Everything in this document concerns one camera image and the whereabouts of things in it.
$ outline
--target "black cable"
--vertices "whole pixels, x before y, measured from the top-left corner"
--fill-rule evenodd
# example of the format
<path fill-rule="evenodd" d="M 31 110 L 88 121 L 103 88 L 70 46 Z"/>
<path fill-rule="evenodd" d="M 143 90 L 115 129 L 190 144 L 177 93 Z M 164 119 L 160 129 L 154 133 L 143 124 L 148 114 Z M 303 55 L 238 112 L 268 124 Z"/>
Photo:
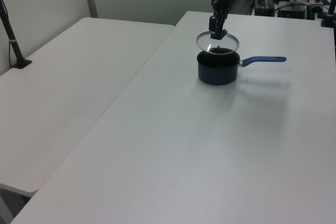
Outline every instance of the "black cable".
<path fill-rule="evenodd" d="M 7 15 L 7 17 L 8 17 L 8 11 L 7 11 L 7 7 L 6 7 L 6 5 L 5 5 L 5 2 L 4 2 L 4 0 L 0 0 L 0 1 L 1 1 L 2 6 L 5 8 L 6 15 Z"/>
<path fill-rule="evenodd" d="M 288 4 L 288 5 L 280 6 L 280 7 L 276 8 L 275 11 L 283 9 L 283 8 L 286 8 L 286 7 L 289 7 L 289 6 L 295 6 L 295 5 L 304 5 L 306 7 L 308 6 L 308 5 L 304 4 L 304 3 L 296 3 L 296 4 L 294 3 L 294 4 Z"/>
<path fill-rule="evenodd" d="M 9 41 L 9 42 L 8 42 L 8 59 L 9 59 L 9 65 L 10 65 L 10 68 L 12 68 L 13 66 L 12 66 L 12 63 L 11 63 L 11 61 L 10 61 L 10 60 L 11 60 L 11 59 L 10 59 L 10 58 L 11 58 L 11 57 L 10 57 L 10 56 L 11 56 L 11 53 L 10 53 L 10 43 L 11 43 L 11 42 Z"/>

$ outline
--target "blue handle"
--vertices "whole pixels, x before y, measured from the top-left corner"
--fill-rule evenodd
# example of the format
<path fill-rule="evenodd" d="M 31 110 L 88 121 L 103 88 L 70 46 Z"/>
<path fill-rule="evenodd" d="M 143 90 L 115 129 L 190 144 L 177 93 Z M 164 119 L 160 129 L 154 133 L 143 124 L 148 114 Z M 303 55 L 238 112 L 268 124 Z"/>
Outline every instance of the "blue handle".
<path fill-rule="evenodd" d="M 241 63 L 241 66 L 242 67 L 246 67 L 246 66 L 250 65 L 251 63 L 257 62 L 257 61 L 263 61 L 263 62 L 284 62 L 286 60 L 287 60 L 286 57 L 254 56 L 254 57 L 247 58 L 247 59 L 243 60 L 242 63 Z"/>

